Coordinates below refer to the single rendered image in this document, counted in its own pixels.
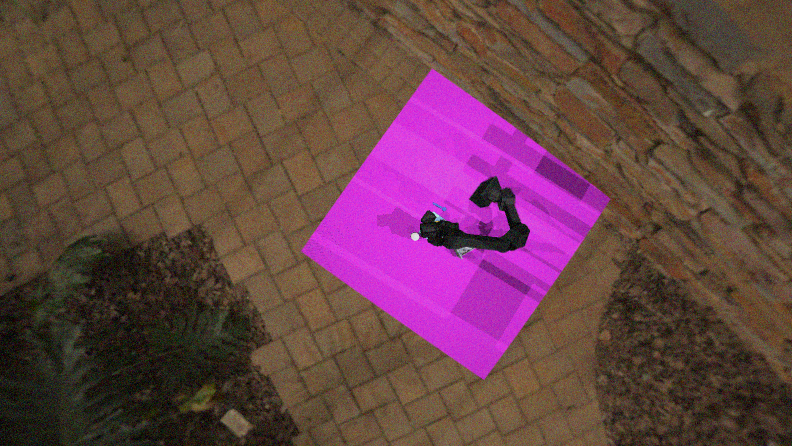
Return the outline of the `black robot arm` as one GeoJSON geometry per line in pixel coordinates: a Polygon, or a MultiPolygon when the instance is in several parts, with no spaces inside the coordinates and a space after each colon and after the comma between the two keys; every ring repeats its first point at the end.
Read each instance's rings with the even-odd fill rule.
{"type": "Polygon", "coordinates": [[[485,196],[489,201],[498,203],[499,211],[505,211],[510,227],[505,235],[492,237],[467,234],[459,229],[458,222],[442,221],[438,225],[436,222],[420,223],[421,237],[428,238],[427,242],[434,246],[444,246],[447,249],[470,247],[507,253],[525,247],[530,230],[519,219],[515,206],[516,195],[512,189],[501,189],[492,184],[485,196]]]}

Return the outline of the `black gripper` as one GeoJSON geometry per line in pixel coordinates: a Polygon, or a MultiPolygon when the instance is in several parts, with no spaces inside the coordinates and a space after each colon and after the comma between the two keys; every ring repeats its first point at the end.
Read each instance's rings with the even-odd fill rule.
{"type": "MultiPolygon", "coordinates": [[[[432,213],[430,210],[428,210],[428,211],[427,211],[427,212],[424,214],[424,216],[421,218],[421,222],[422,222],[422,223],[435,222],[435,219],[436,219],[436,218],[437,218],[437,217],[435,216],[435,214],[434,214],[434,213],[432,213]]],[[[441,219],[441,220],[440,220],[439,222],[437,222],[436,224],[438,225],[438,224],[439,224],[440,222],[442,222],[442,221],[445,221],[445,220],[444,220],[444,219],[441,219]]]]}

